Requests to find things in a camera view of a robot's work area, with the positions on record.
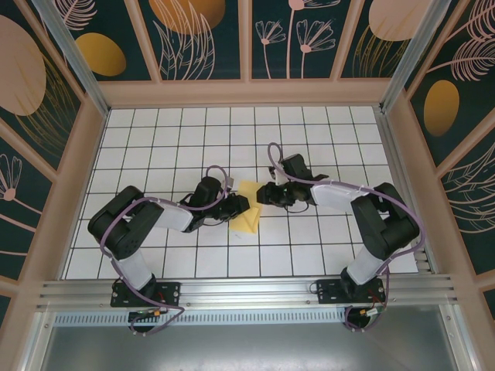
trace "white grid mat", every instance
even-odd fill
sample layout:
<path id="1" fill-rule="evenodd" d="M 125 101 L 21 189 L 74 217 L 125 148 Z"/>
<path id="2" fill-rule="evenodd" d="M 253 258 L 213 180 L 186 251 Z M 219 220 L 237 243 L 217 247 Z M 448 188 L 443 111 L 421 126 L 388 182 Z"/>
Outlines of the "white grid mat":
<path id="1" fill-rule="evenodd" d="M 117 277 L 87 232 L 89 219 L 116 192 L 134 185 L 179 201 L 213 164 L 235 179 L 234 191 L 241 180 L 268 182 L 271 141 L 282 144 L 285 157 L 300 153 L 313 175 L 369 186 L 392 181 L 371 107 L 113 110 L 63 278 Z M 154 228 L 142 253 L 156 277 L 314 276 L 339 274 L 361 243 L 351 215 L 312 206 L 290 214 L 265 206 L 258 234 L 229 231 L 227 223 L 193 233 Z M 392 273 L 417 271 L 412 255 L 391 264 Z"/>

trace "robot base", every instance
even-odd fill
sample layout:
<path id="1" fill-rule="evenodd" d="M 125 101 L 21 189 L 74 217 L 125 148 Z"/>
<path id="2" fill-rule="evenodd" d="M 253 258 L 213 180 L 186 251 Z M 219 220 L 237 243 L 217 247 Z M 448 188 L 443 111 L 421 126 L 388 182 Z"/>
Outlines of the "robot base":
<path id="1" fill-rule="evenodd" d="M 374 278 L 363 285 L 352 298 L 343 290 L 339 278 L 332 280 L 318 280 L 316 282 L 316 293 L 319 304 L 365 304 L 373 303 L 373 296 L 385 301 L 384 284 L 380 278 Z"/>
<path id="2" fill-rule="evenodd" d="M 167 305 L 179 305 L 180 283 L 179 282 L 157 282 L 153 295 L 153 301 Z M 110 306 L 112 308 L 154 308 L 148 302 L 136 297 L 128 287 L 121 282 L 112 286 Z"/>

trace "yellow cloth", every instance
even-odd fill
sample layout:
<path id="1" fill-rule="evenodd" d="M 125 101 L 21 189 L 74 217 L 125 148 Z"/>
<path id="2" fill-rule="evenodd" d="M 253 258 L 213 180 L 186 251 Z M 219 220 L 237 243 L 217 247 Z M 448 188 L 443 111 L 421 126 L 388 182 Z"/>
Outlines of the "yellow cloth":
<path id="1" fill-rule="evenodd" d="M 239 192 L 237 194 L 246 197 L 249 200 L 249 210 L 244 211 L 237 218 L 230 221 L 230 230 L 236 230 L 239 232 L 253 233 L 258 232 L 258 224 L 260 221 L 261 211 L 263 205 L 256 201 L 256 192 L 263 186 L 261 183 L 249 182 L 243 180 L 239 185 Z"/>

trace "decorative wallpaper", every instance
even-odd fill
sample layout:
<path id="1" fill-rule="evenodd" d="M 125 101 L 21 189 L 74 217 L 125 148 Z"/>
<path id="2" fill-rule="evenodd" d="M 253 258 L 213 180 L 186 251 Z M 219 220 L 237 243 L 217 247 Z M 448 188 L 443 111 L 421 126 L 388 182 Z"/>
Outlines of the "decorative wallpaper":
<path id="1" fill-rule="evenodd" d="M 13 0 L 0 3 L 0 118 L 58 168 L 80 101 Z"/>
<path id="2" fill-rule="evenodd" d="M 486 303 L 488 304 L 488 308 L 492 315 L 493 320 L 495 320 L 495 288 L 492 290 L 488 290 L 483 292 L 485 296 Z"/>
<path id="3" fill-rule="evenodd" d="M 495 129 L 442 178 L 476 274 L 495 269 Z"/>
<path id="4" fill-rule="evenodd" d="M 430 1 L 366 0 L 341 77 L 391 77 Z"/>
<path id="5" fill-rule="evenodd" d="M 123 0 L 53 0 L 53 5 L 96 80 L 150 80 Z"/>
<path id="6" fill-rule="evenodd" d="M 8 296 L 0 295 L 0 328 L 2 328 L 3 318 L 7 314 L 9 308 L 10 298 Z"/>
<path id="7" fill-rule="evenodd" d="M 139 0 L 163 80 L 241 78 L 237 0 Z"/>
<path id="8" fill-rule="evenodd" d="M 349 4 L 253 0 L 252 78 L 328 78 Z"/>
<path id="9" fill-rule="evenodd" d="M 0 138 L 0 275 L 17 280 L 52 182 Z"/>
<path id="10" fill-rule="evenodd" d="M 59 47 L 59 45 L 56 43 L 55 39 L 52 37 L 52 34 L 50 32 L 48 32 L 48 29 L 45 25 L 44 22 L 42 22 L 41 20 L 41 17 L 39 16 L 39 13 L 36 11 L 36 7 L 34 6 L 34 4 L 31 2 L 31 0 L 25 0 L 26 3 L 31 7 L 31 10 L 32 12 L 34 13 L 34 15 L 38 18 L 38 21 L 41 23 L 41 25 L 43 26 L 43 29 L 45 30 L 45 33 L 48 35 L 48 37 L 50 38 L 50 40 L 52 41 L 52 44 L 53 46 L 55 46 L 56 50 L 59 52 L 59 54 L 63 57 L 63 60 L 65 61 L 65 64 L 66 66 L 69 68 L 70 72 L 72 73 L 72 76 L 74 76 L 74 78 L 76 79 L 77 81 L 77 84 L 79 85 L 79 87 L 81 88 L 81 90 L 86 93 L 86 89 L 84 88 L 83 84 L 80 82 L 79 80 L 79 77 L 76 75 L 76 73 L 74 72 L 72 66 L 67 62 L 67 59 L 65 58 L 65 56 L 63 55 L 62 53 L 62 49 Z"/>
<path id="11" fill-rule="evenodd" d="M 430 51 L 432 50 L 432 47 L 435 45 L 436 40 L 439 38 L 440 33 L 442 32 L 446 23 L 449 21 L 449 18 L 452 15 L 452 12 L 456 8 L 457 4 L 459 4 L 459 0 L 451 0 L 449 8 L 447 9 L 447 12 L 445 13 L 445 15 L 443 17 L 443 20 L 440 23 L 440 26 L 437 28 L 435 35 L 433 35 L 432 39 L 430 40 L 428 47 L 423 52 L 421 58 L 419 59 L 418 63 L 416 64 L 416 67 L 413 69 L 411 76 L 408 78 L 408 81 L 405 83 L 405 89 L 406 90 L 409 89 L 412 82 L 416 78 L 416 75 L 418 74 L 419 69 L 421 68 L 423 62 L 425 62 L 426 56 L 430 53 Z"/>
<path id="12" fill-rule="evenodd" d="M 495 106 L 495 1 L 470 2 L 411 104 L 439 165 Z"/>

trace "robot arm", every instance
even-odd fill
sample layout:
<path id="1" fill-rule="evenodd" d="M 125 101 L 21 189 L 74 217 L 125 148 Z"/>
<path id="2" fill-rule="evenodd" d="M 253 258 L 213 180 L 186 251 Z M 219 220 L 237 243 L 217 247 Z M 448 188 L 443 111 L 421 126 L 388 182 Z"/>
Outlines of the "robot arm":
<path id="1" fill-rule="evenodd" d="M 283 159 L 280 165 L 285 174 L 297 179 L 318 182 L 327 178 L 326 175 L 313 177 L 301 155 Z M 271 173 L 275 182 L 269 182 L 258 190 L 259 203 L 287 207 L 296 201 L 303 201 L 355 215 L 364 249 L 341 273 L 341 286 L 349 298 L 362 293 L 377 276 L 384 262 L 419 234 L 418 225 L 406 212 L 381 197 L 360 189 L 350 190 L 332 184 L 288 181 L 274 168 L 271 168 Z M 194 193 L 180 201 L 180 205 L 159 199 L 145 201 L 127 214 L 130 220 L 118 221 L 106 240 L 105 249 L 112 253 L 116 264 L 134 289 L 147 298 L 155 290 L 155 277 L 139 250 L 154 226 L 190 233 L 202 226 L 206 218 L 228 221 L 249 209 L 248 200 L 235 194 L 229 194 L 214 207 L 206 208 L 222 193 L 222 187 L 217 179 L 206 176 L 201 179 Z M 383 183 L 375 190 L 403 203 L 391 184 Z M 124 189 L 91 219 L 88 225 L 90 233 L 100 242 L 117 216 L 135 200 L 143 197 L 144 194 L 134 186 Z"/>
<path id="2" fill-rule="evenodd" d="M 319 181 L 327 178 L 325 175 L 313 178 L 301 155 L 283 159 L 280 165 L 285 174 L 298 179 Z M 287 207 L 294 205 L 295 201 L 303 201 L 355 215 L 364 248 L 340 275 L 341 286 L 349 298 L 362 293 L 367 288 L 367 283 L 377 276 L 377 271 L 384 262 L 419 235 L 416 222 L 405 211 L 381 197 L 360 189 L 353 190 L 333 184 L 278 184 L 277 179 L 283 179 L 282 175 L 274 168 L 270 171 L 275 182 L 258 190 L 259 203 Z M 374 189 L 404 203 L 392 184 L 383 183 Z"/>
<path id="3" fill-rule="evenodd" d="M 144 201 L 126 214 L 128 220 L 120 219 L 117 222 L 105 241 L 105 250 L 111 252 L 115 263 L 134 289 L 147 298 L 155 293 L 155 276 L 139 249 L 153 227 L 190 233 L 202 226 L 206 218 L 224 222 L 249 209 L 247 198 L 231 193 L 214 207 L 198 210 L 215 201 L 222 193 L 222 187 L 217 179 L 205 176 L 195 192 L 181 200 L 179 205 L 160 199 Z M 143 197 L 145 195 L 136 187 L 126 187 L 91 218 L 89 232 L 100 243 L 118 215 Z"/>

